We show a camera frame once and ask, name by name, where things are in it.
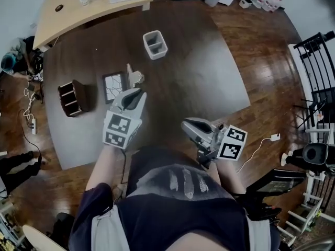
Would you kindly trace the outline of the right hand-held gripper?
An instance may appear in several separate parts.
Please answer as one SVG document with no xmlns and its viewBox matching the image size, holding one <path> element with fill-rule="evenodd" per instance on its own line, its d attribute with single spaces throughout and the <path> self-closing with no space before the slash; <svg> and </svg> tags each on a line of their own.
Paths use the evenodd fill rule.
<svg viewBox="0 0 335 251">
<path fill-rule="evenodd" d="M 204 167 L 217 159 L 237 161 L 247 141 L 247 131 L 233 125 L 221 129 L 206 119 L 185 118 L 181 127 L 194 142 L 200 143 L 197 161 Z"/>
</svg>

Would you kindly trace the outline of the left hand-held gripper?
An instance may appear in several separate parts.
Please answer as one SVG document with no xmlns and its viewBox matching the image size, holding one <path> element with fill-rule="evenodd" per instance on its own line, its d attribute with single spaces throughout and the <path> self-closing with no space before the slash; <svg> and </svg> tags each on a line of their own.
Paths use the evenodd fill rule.
<svg viewBox="0 0 335 251">
<path fill-rule="evenodd" d="M 121 92 L 106 112 L 103 143 L 125 150 L 142 125 L 141 115 L 147 93 L 141 88 Z"/>
</svg>

